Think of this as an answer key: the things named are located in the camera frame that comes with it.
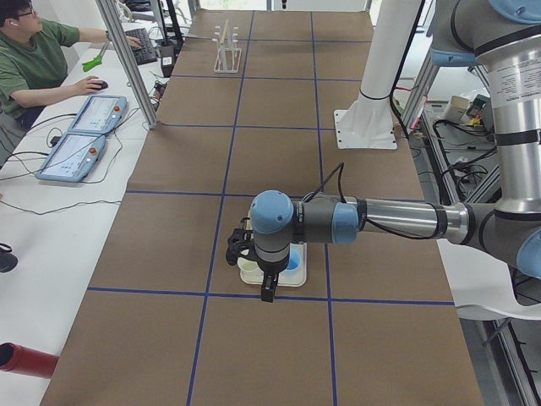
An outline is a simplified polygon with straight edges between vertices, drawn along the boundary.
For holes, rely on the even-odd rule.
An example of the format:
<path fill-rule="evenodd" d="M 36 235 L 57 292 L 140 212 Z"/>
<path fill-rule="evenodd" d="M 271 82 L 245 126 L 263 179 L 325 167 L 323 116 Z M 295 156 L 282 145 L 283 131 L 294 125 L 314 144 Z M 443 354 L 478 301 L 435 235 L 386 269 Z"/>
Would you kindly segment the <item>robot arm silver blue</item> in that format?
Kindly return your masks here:
<path fill-rule="evenodd" d="M 501 197 L 490 204 L 430 203 L 312 194 L 292 201 L 277 190 L 251 205 L 249 257 L 271 302 L 291 243 L 349 244 L 364 229 L 407 239 L 447 239 L 481 250 L 530 277 L 540 274 L 540 4 L 439 1 L 434 51 L 473 55 L 488 72 Z"/>

